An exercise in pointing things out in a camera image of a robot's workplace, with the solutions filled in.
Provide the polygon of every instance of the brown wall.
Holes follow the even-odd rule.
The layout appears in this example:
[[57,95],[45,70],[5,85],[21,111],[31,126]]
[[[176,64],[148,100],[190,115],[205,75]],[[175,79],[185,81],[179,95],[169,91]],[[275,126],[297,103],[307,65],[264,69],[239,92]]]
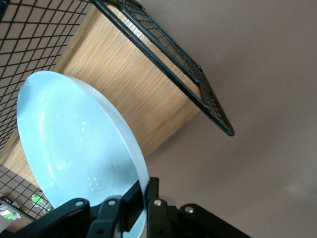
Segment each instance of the brown wall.
[[255,238],[317,237],[317,4],[140,0],[202,65],[236,135],[199,113],[146,158],[161,195]]

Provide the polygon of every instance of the black metal frame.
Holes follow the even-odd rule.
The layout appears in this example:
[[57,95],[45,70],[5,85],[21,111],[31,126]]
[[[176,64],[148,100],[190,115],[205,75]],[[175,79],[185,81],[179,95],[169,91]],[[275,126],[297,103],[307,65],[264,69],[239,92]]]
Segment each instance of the black metal frame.
[[[202,68],[135,0],[91,0],[165,75],[182,90],[217,126],[230,136],[234,130]],[[202,100],[189,89],[107,6],[117,7],[199,88]]]
[[[250,238],[196,204],[179,210],[159,197],[159,179],[150,178],[146,196],[147,238]],[[112,238],[131,230],[144,209],[137,181],[120,199],[98,206],[75,198],[19,230],[12,238]]]

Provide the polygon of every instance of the wire grid shelf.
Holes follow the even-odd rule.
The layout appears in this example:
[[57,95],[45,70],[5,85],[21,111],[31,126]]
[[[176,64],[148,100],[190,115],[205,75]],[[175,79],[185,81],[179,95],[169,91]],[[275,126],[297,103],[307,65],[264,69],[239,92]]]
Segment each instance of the wire grid shelf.
[[22,83],[53,69],[91,6],[88,0],[0,0],[0,151],[16,128]]
[[13,206],[11,203],[0,200],[0,203],[7,205],[31,221],[52,210],[52,206],[37,187],[3,165],[0,165],[0,196],[17,202],[19,208],[17,205]]
[[[142,52],[147,55],[217,126],[228,135],[234,130],[213,92],[201,67],[135,0],[91,0]],[[156,47],[158,47],[199,88],[197,97],[160,59],[153,55],[112,12],[107,4],[117,7]]]

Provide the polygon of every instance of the light blue plate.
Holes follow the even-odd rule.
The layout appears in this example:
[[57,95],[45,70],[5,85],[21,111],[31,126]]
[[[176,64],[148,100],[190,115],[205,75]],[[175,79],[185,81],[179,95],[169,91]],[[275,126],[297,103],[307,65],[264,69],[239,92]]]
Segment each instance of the light blue plate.
[[[126,121],[90,85],[51,71],[30,75],[18,96],[17,122],[31,170],[54,208],[81,197],[91,206],[123,195],[149,176]],[[144,210],[125,238],[141,235]]]

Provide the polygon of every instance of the black mesh rack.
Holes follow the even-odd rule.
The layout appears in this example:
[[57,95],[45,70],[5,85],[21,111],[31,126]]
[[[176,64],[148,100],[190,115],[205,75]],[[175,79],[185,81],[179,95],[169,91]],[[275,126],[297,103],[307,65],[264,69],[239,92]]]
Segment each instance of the black mesh rack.
[[[162,70],[216,125],[228,135],[234,130],[214,94],[202,68],[135,0],[92,0],[109,20],[120,29],[152,62]],[[199,87],[197,97],[121,20],[106,6],[117,7],[156,47]]]
[[0,150],[16,128],[22,83],[53,69],[91,6],[88,0],[0,0]]
[[0,165],[0,205],[18,212],[31,221],[52,210],[43,193],[34,185]]

